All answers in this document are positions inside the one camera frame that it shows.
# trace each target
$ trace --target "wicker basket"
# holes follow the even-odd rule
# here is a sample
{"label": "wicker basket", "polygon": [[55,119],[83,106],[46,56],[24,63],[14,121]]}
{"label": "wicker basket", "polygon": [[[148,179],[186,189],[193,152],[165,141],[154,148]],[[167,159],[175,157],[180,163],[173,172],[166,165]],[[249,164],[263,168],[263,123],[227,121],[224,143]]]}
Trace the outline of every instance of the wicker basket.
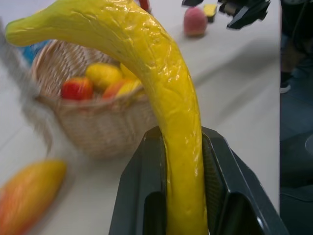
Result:
{"label": "wicker basket", "polygon": [[92,158],[112,158],[133,154],[144,133],[157,125],[142,87],[112,101],[66,101],[59,96],[69,78],[83,76],[94,62],[118,63],[97,50],[62,41],[52,41],[36,57],[32,66],[40,86],[36,98],[54,112],[71,142]]}

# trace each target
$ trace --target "orange mango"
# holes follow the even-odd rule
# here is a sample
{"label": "orange mango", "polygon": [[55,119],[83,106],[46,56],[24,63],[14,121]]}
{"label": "orange mango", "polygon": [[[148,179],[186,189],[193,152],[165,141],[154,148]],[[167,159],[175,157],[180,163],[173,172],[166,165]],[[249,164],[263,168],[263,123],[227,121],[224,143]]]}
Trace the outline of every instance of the orange mango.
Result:
{"label": "orange mango", "polygon": [[66,164],[47,160],[32,164],[0,189],[0,235],[24,235],[53,202],[66,174]]}
{"label": "orange mango", "polygon": [[103,99],[111,99],[116,96],[116,94],[119,92],[119,90],[125,85],[127,82],[132,82],[130,79],[122,79],[119,82],[112,83],[106,88],[104,91],[102,98]]}

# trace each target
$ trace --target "blue object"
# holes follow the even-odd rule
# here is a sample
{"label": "blue object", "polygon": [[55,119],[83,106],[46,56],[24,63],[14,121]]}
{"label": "blue object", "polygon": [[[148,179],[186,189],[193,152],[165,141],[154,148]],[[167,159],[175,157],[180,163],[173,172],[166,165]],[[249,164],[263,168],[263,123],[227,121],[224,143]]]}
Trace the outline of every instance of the blue object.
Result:
{"label": "blue object", "polygon": [[48,43],[49,41],[43,41],[41,43],[36,43],[27,47],[19,47],[22,52],[23,57],[26,61],[32,65],[36,55],[38,52],[41,51],[42,48]]}

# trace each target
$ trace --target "yellow object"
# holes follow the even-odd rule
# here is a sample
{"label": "yellow object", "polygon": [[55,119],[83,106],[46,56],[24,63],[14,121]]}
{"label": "yellow object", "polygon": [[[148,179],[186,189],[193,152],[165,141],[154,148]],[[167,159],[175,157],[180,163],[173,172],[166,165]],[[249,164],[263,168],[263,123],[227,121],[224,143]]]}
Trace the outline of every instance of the yellow object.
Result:
{"label": "yellow object", "polygon": [[197,96],[175,41],[133,0],[58,0],[6,28],[17,46],[48,39],[93,47],[142,82],[167,156],[167,235],[207,235]]}
{"label": "yellow object", "polygon": [[23,235],[53,202],[66,174],[62,161],[35,163],[0,189],[0,235]]}
{"label": "yellow object", "polygon": [[110,84],[119,82],[123,79],[122,71],[111,64],[95,63],[86,69],[86,77],[93,85],[101,90],[105,90]]}
{"label": "yellow object", "polygon": [[127,77],[127,78],[130,78],[130,79],[138,79],[137,76],[135,74],[133,74],[132,71],[130,71],[125,65],[123,65],[121,63],[120,65],[121,67],[121,70],[123,72],[123,74]]}
{"label": "yellow object", "polygon": [[204,13],[207,17],[216,15],[217,4],[205,4],[203,7]]}
{"label": "yellow object", "polygon": [[116,97],[119,97],[124,94],[129,94],[130,92],[142,87],[141,81],[138,80],[130,80],[129,82],[126,82],[121,89],[116,94]]}

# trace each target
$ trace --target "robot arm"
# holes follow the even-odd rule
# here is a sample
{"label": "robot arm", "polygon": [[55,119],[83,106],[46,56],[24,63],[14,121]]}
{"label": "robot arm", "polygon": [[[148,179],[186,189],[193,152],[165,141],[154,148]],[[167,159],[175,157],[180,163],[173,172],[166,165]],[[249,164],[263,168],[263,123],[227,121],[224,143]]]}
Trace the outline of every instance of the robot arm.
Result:
{"label": "robot arm", "polygon": [[[203,0],[183,0],[183,6],[197,6]],[[270,0],[218,0],[219,11],[232,16],[228,28],[241,29],[257,20],[263,20],[267,14]]]}

